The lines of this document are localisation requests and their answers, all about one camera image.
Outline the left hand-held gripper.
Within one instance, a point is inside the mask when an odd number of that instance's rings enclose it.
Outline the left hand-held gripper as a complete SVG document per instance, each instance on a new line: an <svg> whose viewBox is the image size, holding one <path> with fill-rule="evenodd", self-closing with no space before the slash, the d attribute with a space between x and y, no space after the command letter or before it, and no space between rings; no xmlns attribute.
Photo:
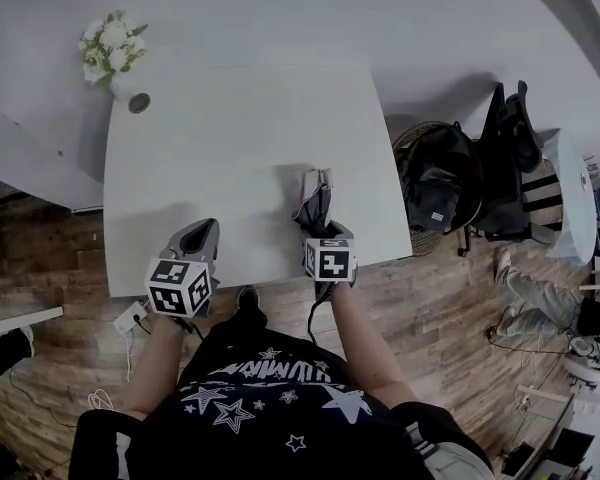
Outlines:
<svg viewBox="0 0 600 480"><path fill-rule="evenodd" d="M176 232L152 258L145 287L152 310L173 318L206 317L219 281L214 277L220 225L214 218Z"/></svg>

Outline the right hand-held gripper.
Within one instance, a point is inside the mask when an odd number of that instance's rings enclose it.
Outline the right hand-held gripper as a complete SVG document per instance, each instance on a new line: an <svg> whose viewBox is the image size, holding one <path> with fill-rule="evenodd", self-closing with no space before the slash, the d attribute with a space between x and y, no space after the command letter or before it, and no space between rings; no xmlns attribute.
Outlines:
<svg viewBox="0 0 600 480"><path fill-rule="evenodd" d="M353 286L358 272L353 233L335 220L326 227L302 225L300 230L303 267L314 282L316 301L326 301L337 284Z"/></svg>

